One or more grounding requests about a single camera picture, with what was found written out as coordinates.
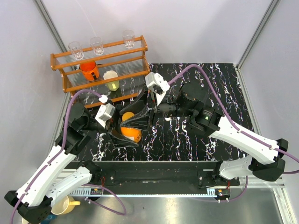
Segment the orange bottle cap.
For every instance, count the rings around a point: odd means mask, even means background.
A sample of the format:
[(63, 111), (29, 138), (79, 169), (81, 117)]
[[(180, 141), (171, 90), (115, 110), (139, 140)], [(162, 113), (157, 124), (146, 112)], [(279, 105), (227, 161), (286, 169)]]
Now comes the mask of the orange bottle cap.
[(133, 117), (134, 116), (134, 113), (132, 112), (125, 112), (123, 115), (122, 115), (122, 122), (128, 120), (129, 118)]

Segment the orange juice bottle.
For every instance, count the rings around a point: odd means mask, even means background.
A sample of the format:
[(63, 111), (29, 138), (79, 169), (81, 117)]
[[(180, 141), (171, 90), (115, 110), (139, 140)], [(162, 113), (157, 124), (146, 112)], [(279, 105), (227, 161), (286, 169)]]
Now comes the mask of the orange juice bottle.
[(138, 143), (142, 138), (141, 130), (135, 128), (121, 127), (121, 133), (136, 143)]

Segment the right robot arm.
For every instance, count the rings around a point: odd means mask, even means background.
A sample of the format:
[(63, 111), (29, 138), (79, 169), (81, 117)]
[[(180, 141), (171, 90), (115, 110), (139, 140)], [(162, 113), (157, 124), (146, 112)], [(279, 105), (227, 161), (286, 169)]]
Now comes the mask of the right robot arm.
[(176, 99), (167, 98), (156, 85), (148, 87), (121, 110), (121, 127), (146, 131), (156, 118), (187, 117), (188, 132), (222, 140), (247, 153), (243, 159), (218, 162), (212, 173), (214, 183), (223, 185), (230, 179), (247, 175), (276, 181), (285, 171), (282, 157), (288, 141), (270, 140), (236, 124), (224, 112), (210, 107), (207, 98), (208, 93), (192, 83), (182, 85)]

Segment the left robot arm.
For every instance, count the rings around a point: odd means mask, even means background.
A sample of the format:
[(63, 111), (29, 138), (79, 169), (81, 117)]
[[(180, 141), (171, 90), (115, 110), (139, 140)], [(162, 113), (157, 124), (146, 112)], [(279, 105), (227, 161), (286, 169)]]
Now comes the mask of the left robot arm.
[(120, 134), (111, 123), (117, 113), (112, 104), (101, 105), (93, 117), (81, 104), (70, 104), (64, 127), (56, 139), (48, 157), (33, 176), (18, 190), (11, 190), (4, 196), (22, 218), (31, 224), (41, 223), (52, 211), (55, 204), (78, 187), (106, 183), (109, 171), (105, 171), (92, 161), (84, 161), (74, 173), (54, 183), (58, 175), (72, 162), (91, 139), (84, 131), (108, 134), (113, 146), (137, 146), (132, 139)]

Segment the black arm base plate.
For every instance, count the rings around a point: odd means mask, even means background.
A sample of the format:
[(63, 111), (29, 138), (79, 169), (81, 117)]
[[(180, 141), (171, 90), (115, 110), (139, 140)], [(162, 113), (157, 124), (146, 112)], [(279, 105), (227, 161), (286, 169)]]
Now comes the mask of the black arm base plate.
[(239, 179), (214, 176), (216, 161), (100, 161), (109, 190), (199, 193), (209, 187), (240, 186)]

